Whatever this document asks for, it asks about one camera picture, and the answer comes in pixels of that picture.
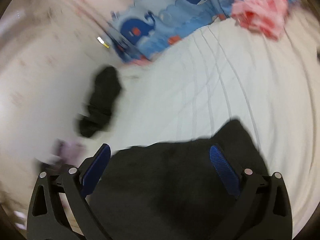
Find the black fabric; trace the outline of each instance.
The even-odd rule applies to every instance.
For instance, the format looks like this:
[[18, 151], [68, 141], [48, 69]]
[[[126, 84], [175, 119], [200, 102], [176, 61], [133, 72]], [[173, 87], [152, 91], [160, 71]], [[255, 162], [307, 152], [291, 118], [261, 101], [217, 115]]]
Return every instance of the black fabric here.
[[201, 240], [235, 203], [209, 159], [213, 144], [243, 168], [267, 175], [239, 121], [212, 138], [121, 150], [108, 164], [90, 206], [113, 240]]
[[112, 66], [104, 66], [94, 81], [94, 91], [89, 99], [87, 109], [89, 116], [81, 116], [78, 122], [79, 133], [91, 137], [109, 123], [113, 102], [121, 91], [117, 70]]

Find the crumpled cloth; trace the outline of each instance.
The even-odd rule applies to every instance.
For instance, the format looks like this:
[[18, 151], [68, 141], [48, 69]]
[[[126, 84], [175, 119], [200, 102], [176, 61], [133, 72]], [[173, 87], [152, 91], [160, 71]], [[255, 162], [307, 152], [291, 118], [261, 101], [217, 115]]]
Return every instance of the crumpled cloth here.
[[235, 0], [231, 16], [240, 26], [278, 40], [284, 32], [288, 0]]

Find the ridged blue pad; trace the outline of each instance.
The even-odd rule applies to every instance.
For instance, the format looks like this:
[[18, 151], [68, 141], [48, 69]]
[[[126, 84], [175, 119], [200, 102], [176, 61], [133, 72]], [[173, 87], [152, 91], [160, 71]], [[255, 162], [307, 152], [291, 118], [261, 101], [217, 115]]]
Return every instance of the ridged blue pad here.
[[238, 198], [240, 195], [240, 179], [218, 147], [212, 146], [210, 148], [210, 160], [227, 192]]

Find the white fabric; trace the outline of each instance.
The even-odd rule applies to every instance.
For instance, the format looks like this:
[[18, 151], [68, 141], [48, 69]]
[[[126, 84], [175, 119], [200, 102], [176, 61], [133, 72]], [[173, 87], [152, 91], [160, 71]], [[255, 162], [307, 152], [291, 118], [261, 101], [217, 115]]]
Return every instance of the white fabric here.
[[319, 41], [318, 23], [299, 9], [278, 42], [233, 19], [198, 29], [125, 91], [112, 135], [101, 134], [91, 147], [106, 142], [116, 151], [209, 137], [239, 118], [270, 174], [284, 177], [295, 236], [320, 201]]

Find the blue fabric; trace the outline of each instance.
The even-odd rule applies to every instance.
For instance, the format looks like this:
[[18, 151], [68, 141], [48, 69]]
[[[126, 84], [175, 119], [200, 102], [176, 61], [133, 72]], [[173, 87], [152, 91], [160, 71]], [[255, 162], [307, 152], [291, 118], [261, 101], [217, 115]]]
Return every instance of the blue fabric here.
[[134, 0], [112, 12], [109, 42], [124, 62], [151, 59], [218, 16], [229, 17], [234, 0]]

